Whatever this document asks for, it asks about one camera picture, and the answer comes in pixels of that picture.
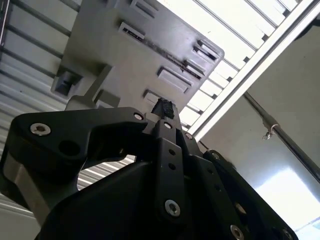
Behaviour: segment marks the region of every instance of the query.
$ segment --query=black linkage arm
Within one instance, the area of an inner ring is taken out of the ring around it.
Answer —
[[[85,189],[81,170],[136,161]],[[23,114],[9,130],[0,191],[31,210],[38,240],[297,240],[224,158],[200,152],[176,107]]]

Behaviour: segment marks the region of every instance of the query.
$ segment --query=metal pipe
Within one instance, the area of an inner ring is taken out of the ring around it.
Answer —
[[[279,123],[267,113],[262,106],[248,93],[244,93],[244,98],[252,106],[252,108],[260,115],[263,125],[270,131],[273,127],[274,133],[286,145],[286,147],[296,156],[300,163],[309,171],[309,173],[320,184],[320,168],[312,161],[312,159],[293,141],[288,134],[280,127]]]

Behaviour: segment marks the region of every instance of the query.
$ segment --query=black metal bracket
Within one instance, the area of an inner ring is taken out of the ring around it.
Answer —
[[[80,170],[126,154],[136,161],[76,189]],[[230,164],[210,151],[202,158],[162,99],[147,114],[124,107],[16,117],[0,191],[34,213],[38,240],[297,239]],[[276,238],[284,230],[292,238]]]

